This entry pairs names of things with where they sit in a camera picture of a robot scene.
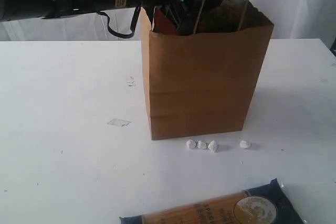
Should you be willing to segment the brown red paper pouch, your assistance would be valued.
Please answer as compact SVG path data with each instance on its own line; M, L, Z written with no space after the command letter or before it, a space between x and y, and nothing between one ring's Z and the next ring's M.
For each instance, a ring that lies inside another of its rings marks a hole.
M173 23L156 7L153 15L152 31L164 35L178 35L178 31Z

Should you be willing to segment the clear tape scrap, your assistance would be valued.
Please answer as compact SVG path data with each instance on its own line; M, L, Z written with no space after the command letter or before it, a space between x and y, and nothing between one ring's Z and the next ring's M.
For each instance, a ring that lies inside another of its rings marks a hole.
M117 127L128 126L130 123L131 123L131 121L122 120L122 119L112 119L112 120L107 122L108 125L113 125L113 126L117 126Z

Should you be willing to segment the brown paper bag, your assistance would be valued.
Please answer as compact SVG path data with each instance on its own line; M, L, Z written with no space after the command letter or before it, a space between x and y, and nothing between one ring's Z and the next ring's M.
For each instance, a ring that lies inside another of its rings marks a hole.
M152 31L153 15L145 8L140 13L151 138L242 130L273 23L250 0L237 31L158 34Z

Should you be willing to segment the white backdrop curtain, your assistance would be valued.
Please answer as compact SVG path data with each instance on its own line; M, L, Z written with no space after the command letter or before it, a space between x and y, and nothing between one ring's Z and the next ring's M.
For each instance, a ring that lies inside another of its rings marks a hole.
M273 39L318 38L335 41L335 0L250 0L275 25ZM87 14L66 19L26 19L1 23L2 41L117 40L106 19Z

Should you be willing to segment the spaghetti packet dark blue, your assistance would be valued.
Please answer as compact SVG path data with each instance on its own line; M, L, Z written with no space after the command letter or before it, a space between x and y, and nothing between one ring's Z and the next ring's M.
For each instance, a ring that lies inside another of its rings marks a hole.
M240 192L134 217L121 223L304 223L278 180Z

